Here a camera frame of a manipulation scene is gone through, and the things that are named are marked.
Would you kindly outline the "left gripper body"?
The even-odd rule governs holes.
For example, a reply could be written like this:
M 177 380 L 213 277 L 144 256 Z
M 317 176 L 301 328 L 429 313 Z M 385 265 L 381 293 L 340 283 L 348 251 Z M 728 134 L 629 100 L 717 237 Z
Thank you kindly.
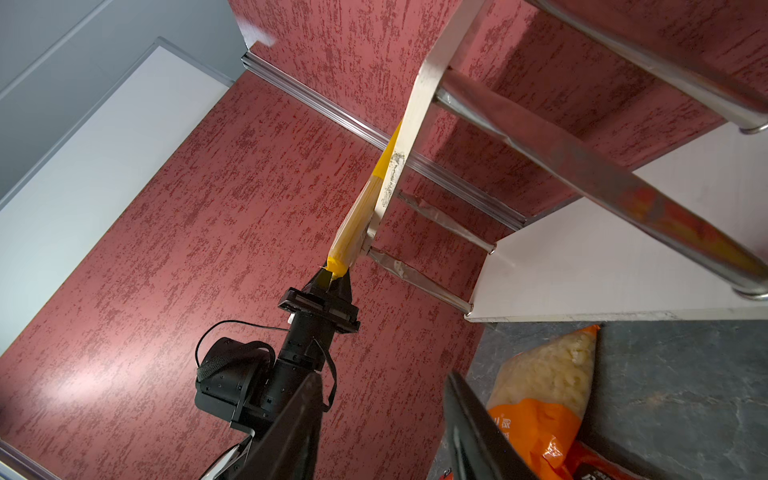
M 353 334 L 360 328 L 350 271 L 333 279 L 321 268 L 302 289 L 289 288 L 279 308 L 290 314 L 291 323 L 278 358 L 314 371 L 325 365 L 334 368 L 330 348 L 336 334 Z

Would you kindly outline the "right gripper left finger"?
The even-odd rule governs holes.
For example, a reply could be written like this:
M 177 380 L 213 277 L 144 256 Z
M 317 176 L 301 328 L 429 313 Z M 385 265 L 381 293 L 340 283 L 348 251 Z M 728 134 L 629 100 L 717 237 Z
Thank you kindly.
M 310 374 L 261 441 L 216 479 L 313 479 L 323 416 L 322 379 Z

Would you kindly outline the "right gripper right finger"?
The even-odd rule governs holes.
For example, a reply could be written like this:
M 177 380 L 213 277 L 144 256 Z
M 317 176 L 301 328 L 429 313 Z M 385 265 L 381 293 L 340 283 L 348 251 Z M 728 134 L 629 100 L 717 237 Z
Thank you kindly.
M 460 373 L 448 375 L 443 397 L 453 479 L 538 479 Z

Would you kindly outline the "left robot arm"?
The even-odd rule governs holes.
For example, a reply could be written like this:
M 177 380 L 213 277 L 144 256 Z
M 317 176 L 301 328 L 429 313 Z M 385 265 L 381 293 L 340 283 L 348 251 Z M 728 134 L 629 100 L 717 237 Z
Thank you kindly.
M 266 434 L 301 383 L 325 367 L 333 385 L 321 411 L 330 410 L 338 385 L 332 341 L 360 327 L 349 273 L 335 279 L 322 268 L 302 289 L 288 289 L 279 308 L 291 321 L 279 351 L 263 341 L 222 337 L 204 358 L 195 359 L 195 406 L 257 438 Z

